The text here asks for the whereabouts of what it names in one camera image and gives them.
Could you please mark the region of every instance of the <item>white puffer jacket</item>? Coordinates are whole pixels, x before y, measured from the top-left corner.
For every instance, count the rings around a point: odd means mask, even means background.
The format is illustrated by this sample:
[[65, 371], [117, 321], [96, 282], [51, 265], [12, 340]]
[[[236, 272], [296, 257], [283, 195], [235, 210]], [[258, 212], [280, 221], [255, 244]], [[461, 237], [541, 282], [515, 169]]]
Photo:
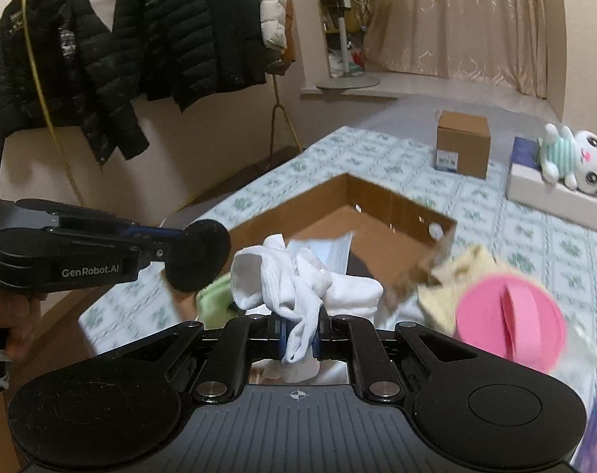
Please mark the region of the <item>white puffer jacket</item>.
[[285, 50], [285, 6], [287, 0], [259, 0], [261, 32], [266, 48]]

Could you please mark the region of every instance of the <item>small cardboard box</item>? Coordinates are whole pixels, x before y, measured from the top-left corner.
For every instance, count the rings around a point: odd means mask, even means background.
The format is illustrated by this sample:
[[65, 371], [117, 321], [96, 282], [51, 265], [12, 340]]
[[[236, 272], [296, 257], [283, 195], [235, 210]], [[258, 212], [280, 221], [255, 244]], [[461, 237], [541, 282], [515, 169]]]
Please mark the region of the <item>small cardboard box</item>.
[[436, 131], [436, 169], [487, 177], [491, 134], [486, 117], [443, 112]]
[[351, 251], [385, 289], [407, 296], [452, 249], [456, 221], [369, 181], [344, 174], [315, 186], [231, 232], [233, 255], [280, 233], [337, 238], [354, 232]]

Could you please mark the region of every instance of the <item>yellow cable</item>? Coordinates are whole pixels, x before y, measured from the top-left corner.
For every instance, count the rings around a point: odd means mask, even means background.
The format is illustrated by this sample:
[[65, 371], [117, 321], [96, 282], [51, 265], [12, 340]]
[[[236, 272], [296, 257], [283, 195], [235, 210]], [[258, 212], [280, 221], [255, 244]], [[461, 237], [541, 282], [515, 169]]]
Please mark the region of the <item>yellow cable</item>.
[[23, 28], [25, 30], [25, 44], [26, 44], [26, 53], [29, 58], [29, 65], [31, 66], [31, 74], [33, 76], [33, 83], [35, 85], [35, 90], [38, 93], [38, 100], [40, 101], [40, 107], [42, 109], [42, 115], [44, 116], [44, 121], [47, 124], [48, 132], [53, 139], [53, 144], [55, 144], [58, 153], [62, 159], [62, 167], [64, 168], [64, 173], [66, 174], [66, 178], [68, 179], [73, 192], [75, 193], [75, 197], [79, 201], [81, 206], [85, 206], [84, 198], [80, 193], [79, 188], [77, 187], [77, 183], [75, 183], [75, 179], [73, 178], [73, 173], [71, 172], [71, 167], [69, 162], [67, 161], [66, 153], [62, 148], [62, 145], [58, 141], [58, 136], [56, 135], [55, 129], [53, 129], [53, 122], [51, 122], [51, 116], [48, 113], [47, 102], [44, 99], [44, 93], [42, 93], [42, 86], [40, 84], [40, 77], [38, 76], [38, 67], [35, 64], [35, 57], [33, 56], [33, 49], [31, 46], [31, 39], [29, 38], [29, 29], [26, 23], [26, 0], [20, 0], [22, 5], [22, 18], [23, 18]]

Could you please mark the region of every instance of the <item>screw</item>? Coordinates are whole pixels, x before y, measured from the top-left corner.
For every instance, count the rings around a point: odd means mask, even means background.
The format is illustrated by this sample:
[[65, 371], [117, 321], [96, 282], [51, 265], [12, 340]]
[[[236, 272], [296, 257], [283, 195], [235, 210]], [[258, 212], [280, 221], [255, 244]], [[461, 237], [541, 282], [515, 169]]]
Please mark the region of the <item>screw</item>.
[[209, 380], [198, 385], [197, 392], [203, 397], [220, 397], [228, 391], [227, 385], [223, 382]]
[[394, 397], [401, 391], [399, 386], [397, 386], [394, 382], [388, 381], [373, 382], [368, 389], [376, 397], [384, 399], [388, 397]]

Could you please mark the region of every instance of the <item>green cloth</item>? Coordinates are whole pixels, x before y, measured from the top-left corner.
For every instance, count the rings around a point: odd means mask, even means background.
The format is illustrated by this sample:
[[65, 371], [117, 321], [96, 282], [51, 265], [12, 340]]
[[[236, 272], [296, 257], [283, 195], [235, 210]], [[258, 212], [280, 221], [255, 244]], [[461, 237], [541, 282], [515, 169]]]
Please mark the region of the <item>green cloth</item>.
[[205, 329], [221, 329], [231, 318], [239, 316], [230, 291], [230, 272], [213, 281], [195, 296], [197, 320]]
[[577, 150], [574, 143], [567, 140], [567, 138], [559, 137], [555, 143], [546, 145], [540, 138], [537, 163], [543, 165], [546, 160], [557, 166], [561, 179], [565, 178], [568, 174], [574, 172], [577, 162]]

